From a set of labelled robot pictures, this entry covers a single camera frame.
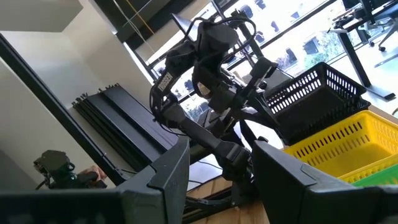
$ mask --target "person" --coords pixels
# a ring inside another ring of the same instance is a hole
[[[95,180],[95,182],[100,181],[100,180],[105,180],[107,178],[105,172],[97,165],[93,165],[83,171],[81,171],[79,174],[87,174],[89,172],[96,172],[98,177]]]

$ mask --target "black cable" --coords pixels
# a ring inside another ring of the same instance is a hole
[[[197,183],[197,184],[203,184],[202,182],[195,181],[195,180],[188,180],[188,182]]]
[[[39,190],[47,181],[48,181],[47,179],[43,180],[43,181],[35,188],[35,190]]]
[[[250,57],[252,57],[252,58],[255,58],[255,59],[258,59],[256,56],[254,56],[254,55],[251,55],[251,54],[248,54],[248,53],[246,53],[246,52],[244,52],[244,51],[241,51],[241,53],[243,53],[243,54],[245,54],[245,55],[248,55],[248,56],[250,56]],[[284,72],[285,73],[285,75],[287,75],[288,77],[290,77],[290,78],[294,78],[294,76],[293,75],[290,75],[290,74],[288,74],[287,72],[285,72],[285,71],[283,71],[282,69],[280,69],[280,68],[278,68],[280,71],[282,71],[282,72]]]
[[[191,32],[191,29],[192,29],[192,27],[193,27],[193,25],[195,24],[196,21],[202,21],[202,22],[203,22],[203,21],[209,21],[209,20],[204,19],[204,18],[202,18],[202,17],[196,17],[196,18],[194,18],[194,19],[192,20],[191,24],[189,24],[189,27],[188,27],[187,31],[185,32],[184,39],[186,39],[186,38],[188,37],[188,34]]]
[[[246,53],[246,52],[243,51],[243,50],[241,50],[241,53],[244,54],[244,55],[247,55],[247,56],[250,56],[250,57],[252,57],[252,58],[255,58],[255,59],[259,60],[259,58],[257,58],[256,56],[251,55],[251,54],[249,54],[249,53]]]
[[[138,172],[136,172],[136,171],[132,171],[132,170],[126,170],[126,169],[120,169],[121,171],[124,171],[124,172],[128,172],[128,173],[130,173],[130,174],[138,174]]]
[[[256,25],[255,25],[255,23],[254,23],[252,20],[250,20],[249,18],[246,18],[246,17],[229,17],[229,18],[226,18],[226,19],[223,19],[223,20],[221,20],[221,21],[219,21],[219,22],[214,23],[214,25],[219,25],[219,24],[223,24],[223,23],[225,23],[225,22],[231,22],[231,21],[243,21],[243,22],[248,22],[248,23],[250,23],[250,24],[253,26],[253,30],[254,30],[254,31],[253,31],[252,36],[250,36],[250,38],[248,38],[248,40],[246,40],[245,43],[242,44],[242,46],[238,47],[237,49],[235,49],[234,51],[232,51],[230,54],[227,54],[227,55],[222,59],[222,61],[221,61],[220,64],[218,65],[218,70],[220,70],[220,71],[221,71],[221,66],[222,66],[222,64],[224,64],[225,61],[226,61],[227,59],[229,59],[230,57],[234,56],[236,53],[242,51],[251,41],[254,40],[254,38],[256,37],[256,34],[257,34],[257,30],[256,30]]]
[[[167,130],[167,129],[165,128],[165,126],[164,126],[163,124],[160,124],[160,127],[161,127],[163,130],[167,131],[168,133],[172,133],[172,134],[175,134],[175,135],[178,135],[178,136],[187,136],[186,134],[180,134],[180,133],[176,133],[176,132],[173,132],[173,131],[169,131],[169,130]]]
[[[215,167],[215,168],[217,168],[217,169],[220,169],[220,170],[222,170],[223,168],[221,168],[221,167],[218,167],[218,166],[216,166],[216,165],[213,165],[213,164],[211,164],[211,163],[209,163],[209,162],[202,162],[202,161],[198,161],[199,163],[202,163],[202,164],[207,164],[207,165],[210,165],[210,166],[212,166],[212,167]]]

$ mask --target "office chair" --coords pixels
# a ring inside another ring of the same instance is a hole
[[[394,33],[398,32],[398,1],[394,1],[391,4],[395,4],[395,6],[392,6],[390,9],[386,10],[385,12],[381,13],[380,15],[377,15],[374,19],[375,21],[381,21],[384,19],[390,19],[388,24],[390,28],[387,31],[386,36],[380,41],[379,43],[379,50],[381,52],[385,51],[386,48],[382,46],[382,44]]]
[[[370,7],[369,11],[372,11],[383,4],[385,4],[386,0],[368,0],[368,6]],[[384,11],[383,13],[373,17],[374,23],[372,20],[368,21],[358,29],[369,31],[371,29],[377,29],[378,27],[386,28],[388,27],[387,35],[380,41],[379,43],[379,50],[381,52],[385,51],[386,48],[382,46],[382,44],[395,32],[398,31],[398,23],[396,19],[398,18],[398,1],[394,1],[391,4],[395,4],[395,6],[391,7],[390,9]],[[371,47],[374,46],[374,42],[369,41]]]

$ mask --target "window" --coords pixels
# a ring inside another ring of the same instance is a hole
[[[318,62],[327,62],[339,56],[344,52],[343,46],[338,36],[328,33],[327,29],[331,20],[344,10],[342,1],[334,2],[264,48],[264,56],[278,62],[283,71],[293,76],[301,74]],[[355,30],[348,35],[353,45],[360,43]]]
[[[235,9],[241,11],[250,10],[246,14],[256,24],[257,31],[263,33],[264,40],[272,38],[276,32],[288,28],[296,18],[310,12],[325,0],[238,0],[229,9],[225,10],[224,15],[229,17]],[[245,41],[244,36],[238,32],[239,38]]]
[[[317,42],[318,42],[317,38],[314,37],[313,39],[304,44],[303,48],[305,50],[305,53],[307,53],[307,55],[316,54],[319,52],[317,47],[318,45]]]
[[[182,108],[194,121],[197,121],[199,116],[209,108],[207,104],[208,102],[198,95],[193,95],[181,102]]]

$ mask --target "wooden table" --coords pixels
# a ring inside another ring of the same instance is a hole
[[[398,124],[398,119],[393,117],[375,106],[370,106],[369,110],[382,116],[383,118]],[[220,190],[231,186],[231,182],[219,177],[211,182],[189,191],[188,195],[195,198],[203,198]],[[223,212],[214,214],[210,217],[194,222],[194,224],[269,224],[267,213],[260,201],[241,208],[230,208]]]

